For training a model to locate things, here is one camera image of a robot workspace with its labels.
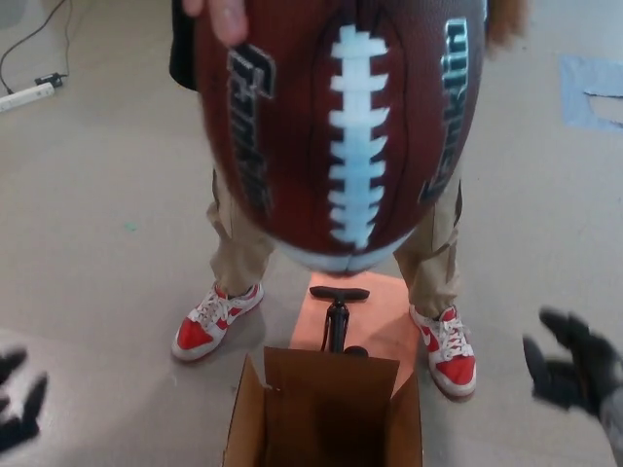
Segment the person's left hand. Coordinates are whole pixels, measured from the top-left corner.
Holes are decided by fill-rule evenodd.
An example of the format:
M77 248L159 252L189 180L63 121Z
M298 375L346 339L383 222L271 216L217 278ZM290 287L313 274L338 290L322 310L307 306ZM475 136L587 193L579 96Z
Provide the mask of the person's left hand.
M524 33L528 0L490 0L487 2L486 46L489 52L510 46Z

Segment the robot's black right hand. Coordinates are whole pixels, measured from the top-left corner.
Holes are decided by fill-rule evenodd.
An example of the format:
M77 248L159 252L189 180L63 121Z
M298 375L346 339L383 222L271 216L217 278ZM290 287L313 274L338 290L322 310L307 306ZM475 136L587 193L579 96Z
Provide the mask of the robot's black right hand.
M621 354L574 312L547 305L538 317L570 358L547 358L533 338L524 336L532 396L566 411L578 408L600 417L606 400L622 388Z

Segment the robot's black left hand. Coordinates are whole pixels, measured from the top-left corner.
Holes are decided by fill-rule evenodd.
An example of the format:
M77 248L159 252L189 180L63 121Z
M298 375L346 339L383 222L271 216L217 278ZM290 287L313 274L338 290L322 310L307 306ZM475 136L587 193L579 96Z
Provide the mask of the robot's black left hand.
M4 385L25 363L28 352L25 347L13 347L1 354L1 454L16 449L38 437L39 417L46 400L49 375L42 373L30 385L22 403L21 413L5 412L11 405L11 397Z

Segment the person's right hand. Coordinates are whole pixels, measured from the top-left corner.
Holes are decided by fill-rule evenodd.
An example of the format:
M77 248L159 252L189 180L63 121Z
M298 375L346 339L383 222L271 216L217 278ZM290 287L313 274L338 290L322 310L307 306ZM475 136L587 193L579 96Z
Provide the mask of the person's right hand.
M248 20L243 0L183 0L182 8L192 18L206 12L216 38L225 46L236 46L247 37Z

